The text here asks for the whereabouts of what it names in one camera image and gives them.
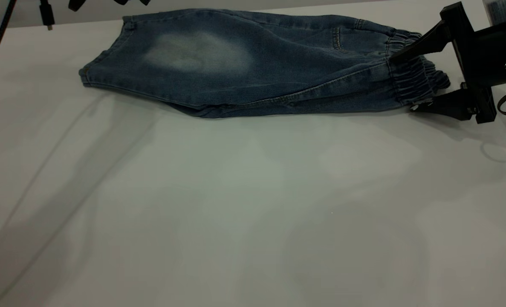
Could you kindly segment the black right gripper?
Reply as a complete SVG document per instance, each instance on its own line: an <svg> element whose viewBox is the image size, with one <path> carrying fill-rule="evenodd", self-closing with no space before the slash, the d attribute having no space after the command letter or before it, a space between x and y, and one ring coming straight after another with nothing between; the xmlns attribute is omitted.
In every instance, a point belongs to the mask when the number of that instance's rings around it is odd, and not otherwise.
<svg viewBox="0 0 506 307"><path fill-rule="evenodd" d="M496 113L506 115L506 95L494 101L493 86L506 84L506 2L485 2L490 27L475 31L462 3L446 6L428 33L391 56L400 64L421 55L443 51L452 42L464 81L461 89L416 102L413 113L433 113L459 121L472 117L477 123L492 122Z"/></svg>

